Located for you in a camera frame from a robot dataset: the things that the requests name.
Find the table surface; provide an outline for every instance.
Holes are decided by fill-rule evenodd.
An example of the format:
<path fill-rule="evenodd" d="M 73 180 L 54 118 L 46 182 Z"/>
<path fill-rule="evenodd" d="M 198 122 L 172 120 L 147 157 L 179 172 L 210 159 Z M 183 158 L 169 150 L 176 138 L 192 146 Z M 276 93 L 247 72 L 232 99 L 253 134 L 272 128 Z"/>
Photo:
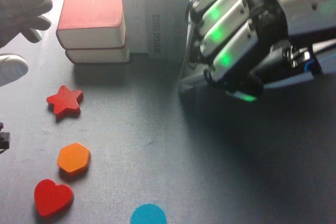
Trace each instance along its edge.
<path fill-rule="evenodd" d="M 43 223 L 34 188 L 70 185 L 75 200 L 51 223 L 130 223 L 136 207 L 160 206 L 170 224 L 313 224 L 336 221 L 335 76 L 267 91 L 243 103 L 208 87 L 179 94 L 180 67 L 144 55 L 127 65 L 74 66 L 52 27 L 1 53 L 29 72 L 0 88 L 0 121 L 11 148 L 0 155 L 0 223 Z M 81 89 L 78 118 L 59 122 L 46 98 Z M 91 151 L 82 178 L 62 180 L 59 150 Z"/>

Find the red book cover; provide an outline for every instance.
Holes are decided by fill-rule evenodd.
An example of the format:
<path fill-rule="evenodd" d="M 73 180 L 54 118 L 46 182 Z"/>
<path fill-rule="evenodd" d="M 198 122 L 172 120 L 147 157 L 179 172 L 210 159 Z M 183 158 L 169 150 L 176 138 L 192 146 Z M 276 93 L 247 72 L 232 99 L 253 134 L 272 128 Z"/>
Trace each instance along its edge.
<path fill-rule="evenodd" d="M 64 0 L 56 34 L 65 49 L 122 47 L 122 1 Z"/>

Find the robotic hand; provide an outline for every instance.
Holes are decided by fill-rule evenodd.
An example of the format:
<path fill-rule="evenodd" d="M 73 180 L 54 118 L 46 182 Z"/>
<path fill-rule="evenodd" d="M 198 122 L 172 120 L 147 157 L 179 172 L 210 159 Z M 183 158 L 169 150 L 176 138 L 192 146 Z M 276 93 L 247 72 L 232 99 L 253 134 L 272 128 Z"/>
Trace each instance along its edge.
<path fill-rule="evenodd" d="M 192 0 L 186 14 L 189 62 L 206 64 L 210 85 L 246 101 L 271 83 L 317 77 L 336 58 L 336 0 Z"/>
<path fill-rule="evenodd" d="M 53 7 L 52 0 L 0 0 L 0 48 L 21 33 L 29 42 L 37 43 L 38 30 L 49 29 L 51 22 L 43 14 Z M 28 72 L 27 62 L 19 55 L 0 54 L 0 87 Z"/>

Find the orange hexagon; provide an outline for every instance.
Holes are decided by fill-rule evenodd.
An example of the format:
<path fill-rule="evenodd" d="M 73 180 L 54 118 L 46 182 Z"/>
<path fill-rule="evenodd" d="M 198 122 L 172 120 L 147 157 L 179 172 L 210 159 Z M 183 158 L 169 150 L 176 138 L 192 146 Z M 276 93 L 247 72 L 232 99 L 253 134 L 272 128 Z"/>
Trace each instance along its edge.
<path fill-rule="evenodd" d="M 89 169 L 91 154 L 80 143 L 73 143 L 59 151 L 57 165 L 66 174 L 74 177 Z"/>

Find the red heart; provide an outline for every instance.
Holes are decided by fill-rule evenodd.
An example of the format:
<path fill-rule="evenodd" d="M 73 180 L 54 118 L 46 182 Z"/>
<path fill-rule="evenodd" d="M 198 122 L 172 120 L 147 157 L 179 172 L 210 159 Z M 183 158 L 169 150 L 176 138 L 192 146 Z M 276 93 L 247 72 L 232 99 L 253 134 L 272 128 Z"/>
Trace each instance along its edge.
<path fill-rule="evenodd" d="M 69 186 L 56 186 L 52 180 L 44 179 L 35 187 L 34 198 L 38 214 L 48 218 L 70 207 L 74 192 Z"/>

